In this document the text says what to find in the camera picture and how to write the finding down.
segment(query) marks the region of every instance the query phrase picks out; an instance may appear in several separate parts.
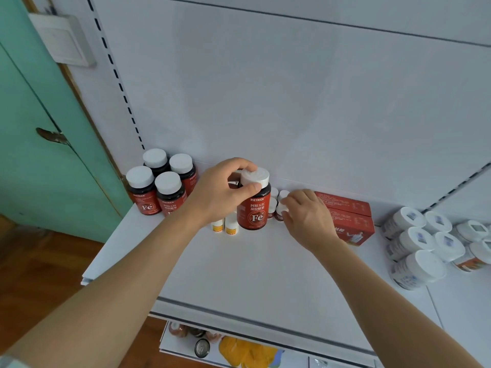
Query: white shelf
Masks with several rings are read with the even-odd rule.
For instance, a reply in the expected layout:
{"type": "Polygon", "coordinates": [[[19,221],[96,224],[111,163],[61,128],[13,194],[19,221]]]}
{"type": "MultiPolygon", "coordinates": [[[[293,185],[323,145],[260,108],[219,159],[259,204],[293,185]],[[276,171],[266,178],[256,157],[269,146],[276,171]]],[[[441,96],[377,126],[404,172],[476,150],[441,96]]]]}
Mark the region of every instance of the white shelf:
{"type": "MultiPolygon", "coordinates": [[[[218,351],[219,341],[210,344],[210,352],[205,358],[198,358],[194,353],[194,346],[200,339],[201,338],[196,338],[191,334],[188,334],[184,338],[175,337],[170,334],[168,323],[163,332],[159,350],[163,353],[177,355],[211,365],[232,367],[218,351]]],[[[281,354],[281,364],[279,365],[279,368],[308,368],[308,357],[293,351],[285,350],[281,354]]]]}
{"type": "MultiPolygon", "coordinates": [[[[97,278],[163,219],[133,206],[84,272],[97,278]]],[[[375,272],[439,324],[426,289],[405,291],[388,275],[385,240],[376,233],[353,248],[375,272]]],[[[262,343],[373,365],[375,354],[334,280],[315,258],[270,220],[236,236],[201,229],[186,248],[152,311],[168,319],[213,326],[262,343]]]]}
{"type": "Polygon", "coordinates": [[[428,289],[445,331],[479,363],[491,368],[491,266],[465,273],[447,267],[447,276],[428,289]]]}

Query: left hand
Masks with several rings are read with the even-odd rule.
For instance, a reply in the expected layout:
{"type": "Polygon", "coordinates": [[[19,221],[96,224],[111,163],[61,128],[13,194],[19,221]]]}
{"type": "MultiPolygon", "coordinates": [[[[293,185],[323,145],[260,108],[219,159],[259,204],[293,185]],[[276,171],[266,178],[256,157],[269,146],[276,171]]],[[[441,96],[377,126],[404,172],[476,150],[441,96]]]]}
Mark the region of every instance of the left hand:
{"type": "Polygon", "coordinates": [[[199,178],[181,209],[186,207],[187,210],[192,211],[200,227],[225,218],[245,199],[261,191],[260,183],[250,183],[241,188],[231,189],[228,181],[237,180],[238,173],[234,173],[237,169],[253,172],[257,169],[257,165],[252,161],[234,157],[208,168],[199,178]]]}

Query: red box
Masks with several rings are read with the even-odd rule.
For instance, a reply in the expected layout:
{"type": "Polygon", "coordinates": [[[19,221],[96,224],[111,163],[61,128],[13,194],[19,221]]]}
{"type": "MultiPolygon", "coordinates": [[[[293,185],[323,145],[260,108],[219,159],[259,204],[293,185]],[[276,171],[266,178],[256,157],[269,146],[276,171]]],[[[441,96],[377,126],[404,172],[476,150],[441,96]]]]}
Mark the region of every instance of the red box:
{"type": "Polygon", "coordinates": [[[315,191],[315,194],[323,201],[324,204],[326,204],[328,208],[344,210],[351,213],[365,215],[367,217],[372,216],[370,204],[365,203],[364,201],[348,199],[318,191],[315,191]]]}
{"type": "Polygon", "coordinates": [[[348,244],[360,246],[375,233],[371,217],[328,208],[338,237],[348,244]]]}

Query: right hand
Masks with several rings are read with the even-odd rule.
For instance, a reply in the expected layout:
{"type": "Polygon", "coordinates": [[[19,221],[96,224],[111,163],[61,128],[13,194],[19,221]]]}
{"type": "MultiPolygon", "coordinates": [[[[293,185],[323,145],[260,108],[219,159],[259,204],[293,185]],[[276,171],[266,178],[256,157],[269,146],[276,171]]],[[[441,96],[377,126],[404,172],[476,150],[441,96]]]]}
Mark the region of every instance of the right hand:
{"type": "Polygon", "coordinates": [[[312,253],[332,243],[344,243],[336,234],[336,228],[326,205],[312,190],[296,190],[281,200],[289,211],[283,212],[290,235],[312,253]]]}

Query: door handle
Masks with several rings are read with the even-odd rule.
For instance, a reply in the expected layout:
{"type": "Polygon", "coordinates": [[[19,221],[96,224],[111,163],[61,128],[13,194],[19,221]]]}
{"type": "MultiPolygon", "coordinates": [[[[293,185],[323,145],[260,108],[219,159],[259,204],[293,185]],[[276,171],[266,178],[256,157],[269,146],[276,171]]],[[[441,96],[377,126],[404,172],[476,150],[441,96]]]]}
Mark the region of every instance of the door handle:
{"type": "Polygon", "coordinates": [[[66,139],[65,135],[56,133],[54,131],[45,130],[42,128],[36,128],[36,132],[46,139],[46,141],[61,143],[62,145],[70,146],[70,142],[66,139]]]}

